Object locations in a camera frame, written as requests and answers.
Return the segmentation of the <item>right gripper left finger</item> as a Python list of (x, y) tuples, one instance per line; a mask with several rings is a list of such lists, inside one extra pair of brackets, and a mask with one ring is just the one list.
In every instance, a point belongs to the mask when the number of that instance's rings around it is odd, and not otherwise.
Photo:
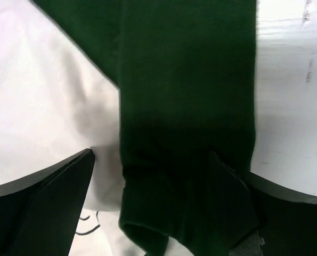
[(68, 255), (94, 163), (85, 149), (0, 185), (0, 255)]

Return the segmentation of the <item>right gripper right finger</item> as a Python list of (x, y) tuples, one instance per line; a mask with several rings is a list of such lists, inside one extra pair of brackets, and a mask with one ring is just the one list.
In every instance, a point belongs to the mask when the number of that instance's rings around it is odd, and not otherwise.
[(256, 174), (244, 177), (209, 153), (211, 203), (229, 255), (317, 255), (317, 196)]

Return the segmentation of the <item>white green Charlie Brown t-shirt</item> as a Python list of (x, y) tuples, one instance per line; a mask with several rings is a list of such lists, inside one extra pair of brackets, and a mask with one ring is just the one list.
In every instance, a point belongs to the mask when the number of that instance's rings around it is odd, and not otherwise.
[(0, 1), (0, 184), (91, 148), (113, 255), (230, 255), (255, 144), (255, 1)]

